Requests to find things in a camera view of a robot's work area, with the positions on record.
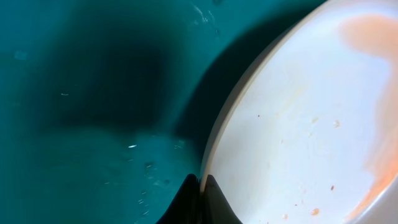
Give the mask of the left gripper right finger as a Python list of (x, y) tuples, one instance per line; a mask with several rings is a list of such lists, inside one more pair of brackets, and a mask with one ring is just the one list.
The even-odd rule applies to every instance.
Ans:
[(212, 175), (207, 176), (203, 193), (203, 223), (242, 224)]

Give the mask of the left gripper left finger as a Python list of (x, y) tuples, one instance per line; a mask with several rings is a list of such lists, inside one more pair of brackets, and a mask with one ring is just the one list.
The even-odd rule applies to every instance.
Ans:
[(156, 224), (196, 224), (200, 184), (194, 174), (188, 174), (166, 212)]

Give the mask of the white plate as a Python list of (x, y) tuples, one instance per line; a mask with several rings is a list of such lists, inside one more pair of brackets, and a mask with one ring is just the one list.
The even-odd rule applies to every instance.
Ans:
[(327, 1), (230, 93), (203, 156), (242, 223), (397, 224), (397, 1)]

